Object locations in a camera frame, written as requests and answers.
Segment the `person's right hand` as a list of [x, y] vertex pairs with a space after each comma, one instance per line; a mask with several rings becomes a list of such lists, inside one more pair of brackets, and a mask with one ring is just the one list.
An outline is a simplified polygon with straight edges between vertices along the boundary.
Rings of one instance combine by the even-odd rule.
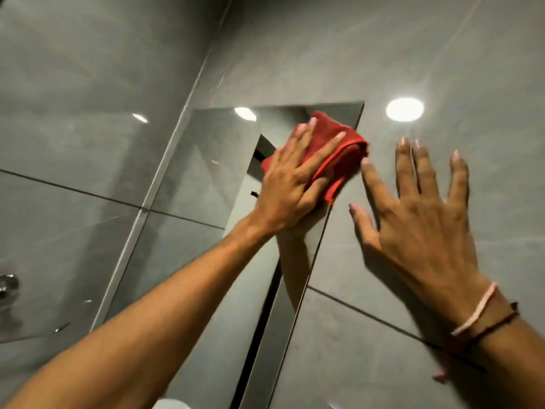
[[411, 143], [419, 194], [396, 199], [365, 157], [362, 180], [383, 236], [380, 260], [454, 330], [491, 282], [478, 270], [467, 209], [451, 209], [440, 196], [427, 148]]

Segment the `person's left hand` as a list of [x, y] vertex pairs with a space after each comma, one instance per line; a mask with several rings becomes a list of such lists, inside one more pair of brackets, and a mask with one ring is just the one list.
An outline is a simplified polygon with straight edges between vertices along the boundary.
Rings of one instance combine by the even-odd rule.
[[287, 162], [286, 144], [277, 149], [250, 222], [268, 238], [290, 228], [313, 209], [304, 208], [304, 192], [324, 161], [330, 157], [345, 136], [340, 132], [306, 162]]

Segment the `red microfibre cloth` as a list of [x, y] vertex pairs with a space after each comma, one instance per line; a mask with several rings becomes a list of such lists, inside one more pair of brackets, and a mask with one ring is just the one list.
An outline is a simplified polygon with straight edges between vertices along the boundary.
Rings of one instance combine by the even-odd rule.
[[304, 162], [310, 159], [337, 134], [340, 132], [345, 133], [343, 140], [336, 150], [324, 161], [310, 180], [311, 184], [324, 173], [329, 171], [334, 173], [328, 187], [321, 195], [321, 200], [328, 205], [332, 205], [337, 193], [356, 173], [360, 167], [361, 160], [367, 156], [368, 142], [356, 130], [338, 122], [324, 112], [314, 111], [311, 117], [316, 118], [317, 123], [305, 158], [303, 159]]

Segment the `person's left forearm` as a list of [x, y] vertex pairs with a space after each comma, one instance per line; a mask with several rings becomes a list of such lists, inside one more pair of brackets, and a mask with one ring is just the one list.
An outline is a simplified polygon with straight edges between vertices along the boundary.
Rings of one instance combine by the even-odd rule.
[[151, 409], [236, 278], [287, 224], [250, 213], [214, 247], [51, 360], [2, 409]]

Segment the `person's right forearm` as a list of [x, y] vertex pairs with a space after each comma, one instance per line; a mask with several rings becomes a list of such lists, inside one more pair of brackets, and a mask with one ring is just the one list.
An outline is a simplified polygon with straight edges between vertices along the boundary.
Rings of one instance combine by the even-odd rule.
[[477, 351], [487, 373], [524, 409], [545, 409], [545, 338], [495, 282], [450, 337], [461, 352]]

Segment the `clear glass shelf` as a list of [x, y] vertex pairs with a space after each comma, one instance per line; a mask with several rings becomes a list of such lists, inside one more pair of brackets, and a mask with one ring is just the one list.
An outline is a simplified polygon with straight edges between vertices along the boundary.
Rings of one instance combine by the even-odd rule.
[[24, 313], [15, 302], [15, 295], [0, 293], [0, 345], [50, 337], [72, 325], [69, 321], [51, 322], [46, 317]]

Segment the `frameless wall mirror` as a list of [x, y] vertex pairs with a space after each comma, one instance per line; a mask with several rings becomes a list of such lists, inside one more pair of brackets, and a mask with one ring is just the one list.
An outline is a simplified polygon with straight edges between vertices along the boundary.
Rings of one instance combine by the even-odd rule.
[[[196, 109], [184, 126], [106, 319], [215, 245], [255, 205], [261, 161], [322, 111], [355, 129], [364, 102]], [[295, 319], [275, 239], [250, 261], [163, 398], [192, 409], [266, 409]]]

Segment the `chrome wall fixture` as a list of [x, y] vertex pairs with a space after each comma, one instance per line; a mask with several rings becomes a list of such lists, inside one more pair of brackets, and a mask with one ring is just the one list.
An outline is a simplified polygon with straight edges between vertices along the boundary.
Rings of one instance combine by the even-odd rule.
[[20, 281], [15, 274], [0, 274], [0, 301], [16, 298], [19, 289]]

